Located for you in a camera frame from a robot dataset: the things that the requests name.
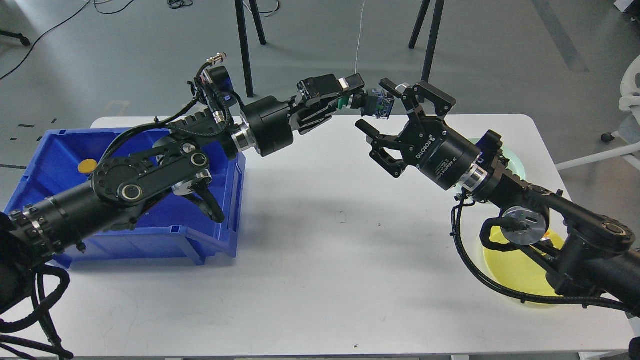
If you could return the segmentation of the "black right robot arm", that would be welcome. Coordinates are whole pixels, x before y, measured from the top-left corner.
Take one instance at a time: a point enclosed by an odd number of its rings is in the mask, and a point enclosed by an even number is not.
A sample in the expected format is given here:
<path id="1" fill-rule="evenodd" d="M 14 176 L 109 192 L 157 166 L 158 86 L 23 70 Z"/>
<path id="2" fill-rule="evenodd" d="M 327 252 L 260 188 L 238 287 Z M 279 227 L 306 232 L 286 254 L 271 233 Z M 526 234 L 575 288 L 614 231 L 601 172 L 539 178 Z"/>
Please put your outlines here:
<path id="1" fill-rule="evenodd" d="M 598 306 L 639 315 L 639 253 L 632 248 L 630 228 L 567 200 L 560 190 L 523 180 L 508 169 L 500 134 L 489 130 L 472 143 L 455 132 L 445 117 L 456 101 L 440 89 L 423 80 L 397 85 L 382 79 L 379 84 L 402 101 L 408 121 L 397 136 L 389 136 L 358 120 L 356 127 L 371 145 L 370 157 L 394 178 L 412 166 L 444 191 L 461 187 L 451 210 L 451 237 L 477 280 L 521 303 Z M 482 224 L 483 248 L 523 253 L 544 269 L 555 296 L 516 291 L 478 269 L 461 235 L 467 199 L 499 209 L 498 216 Z"/>

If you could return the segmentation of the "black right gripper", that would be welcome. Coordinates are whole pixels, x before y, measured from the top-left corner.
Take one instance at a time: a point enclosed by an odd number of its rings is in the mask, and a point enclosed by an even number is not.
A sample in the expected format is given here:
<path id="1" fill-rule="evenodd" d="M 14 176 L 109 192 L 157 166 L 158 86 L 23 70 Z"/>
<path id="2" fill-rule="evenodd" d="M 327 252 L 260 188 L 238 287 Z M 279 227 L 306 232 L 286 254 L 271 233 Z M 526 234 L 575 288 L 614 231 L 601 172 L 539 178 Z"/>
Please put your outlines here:
<path id="1" fill-rule="evenodd" d="M 408 115 L 420 118 L 411 117 L 398 136 L 382 134 L 359 119 L 355 126 L 365 133 L 371 145 L 370 157 L 394 178 L 400 177 L 407 166 L 414 166 L 442 190 L 454 187 L 481 153 L 475 144 L 443 122 L 457 100 L 425 80 L 411 85 L 384 78 L 379 85 L 402 101 Z M 426 114 L 420 99 L 433 105 L 433 116 Z M 402 159 L 393 158 L 386 149 L 400 151 Z"/>

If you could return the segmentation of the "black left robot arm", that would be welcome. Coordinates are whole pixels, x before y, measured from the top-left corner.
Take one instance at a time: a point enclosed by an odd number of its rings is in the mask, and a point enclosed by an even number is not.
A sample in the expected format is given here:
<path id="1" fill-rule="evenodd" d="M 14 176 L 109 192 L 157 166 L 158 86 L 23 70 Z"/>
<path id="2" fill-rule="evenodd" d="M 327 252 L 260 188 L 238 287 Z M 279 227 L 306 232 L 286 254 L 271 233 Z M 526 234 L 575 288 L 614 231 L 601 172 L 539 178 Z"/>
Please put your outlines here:
<path id="1" fill-rule="evenodd" d="M 217 142 L 228 159 L 250 148 L 266 157 L 328 121 L 342 101 L 361 94 L 359 73 L 300 80 L 298 94 L 279 101 L 267 96 L 245 105 L 222 65 L 224 53 L 207 59 L 189 82 L 192 100 L 178 114 L 132 127 L 106 148 L 86 182 L 40 202 L 1 214 L 1 312 L 25 299 L 33 310 L 1 322 L 1 348 L 17 347 L 70 360 L 73 353 L 51 319 L 51 308 L 70 285 L 65 269 L 49 265 L 68 248 L 84 251 L 84 240 L 108 230 L 133 230 L 138 219 L 170 193 L 187 199 L 215 223 L 226 215 L 210 191 L 211 160 L 204 147 Z"/>

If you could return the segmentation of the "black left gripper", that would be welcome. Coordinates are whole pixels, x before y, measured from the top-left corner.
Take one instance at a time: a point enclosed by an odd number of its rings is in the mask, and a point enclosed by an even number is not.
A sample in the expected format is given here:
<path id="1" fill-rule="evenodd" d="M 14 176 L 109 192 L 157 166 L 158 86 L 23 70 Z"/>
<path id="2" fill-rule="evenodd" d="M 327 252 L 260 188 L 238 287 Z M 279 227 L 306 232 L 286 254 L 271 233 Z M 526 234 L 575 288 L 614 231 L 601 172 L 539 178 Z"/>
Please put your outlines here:
<path id="1" fill-rule="evenodd" d="M 329 121 L 340 109 L 340 98 L 364 87 L 359 73 L 340 79 L 334 74 L 309 77 L 298 82 L 296 97 L 280 101 L 265 96 L 244 105 L 240 114 L 250 132 L 252 146 L 261 157 L 267 157 L 290 146 L 295 130 L 305 135 Z"/>

